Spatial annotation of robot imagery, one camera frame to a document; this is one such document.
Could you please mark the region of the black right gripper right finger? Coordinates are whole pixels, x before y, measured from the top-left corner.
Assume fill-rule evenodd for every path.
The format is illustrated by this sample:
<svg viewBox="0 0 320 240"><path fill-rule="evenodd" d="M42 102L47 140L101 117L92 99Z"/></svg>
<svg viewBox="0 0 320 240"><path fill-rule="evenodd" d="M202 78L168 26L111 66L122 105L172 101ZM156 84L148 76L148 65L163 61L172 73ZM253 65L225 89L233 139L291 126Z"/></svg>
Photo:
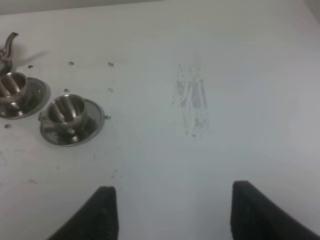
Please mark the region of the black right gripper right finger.
<svg viewBox="0 0 320 240"><path fill-rule="evenodd" d="M319 240L249 181L232 185L230 228L234 240Z"/></svg>

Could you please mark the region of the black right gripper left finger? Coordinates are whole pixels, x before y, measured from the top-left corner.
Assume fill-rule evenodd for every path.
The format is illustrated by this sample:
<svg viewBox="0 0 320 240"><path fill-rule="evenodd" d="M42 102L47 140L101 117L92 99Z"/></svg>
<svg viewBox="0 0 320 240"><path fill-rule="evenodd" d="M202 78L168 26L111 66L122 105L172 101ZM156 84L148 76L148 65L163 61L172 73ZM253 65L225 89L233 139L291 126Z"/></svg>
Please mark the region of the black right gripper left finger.
<svg viewBox="0 0 320 240"><path fill-rule="evenodd" d="M50 240L117 240L119 219L113 186L101 186Z"/></svg>

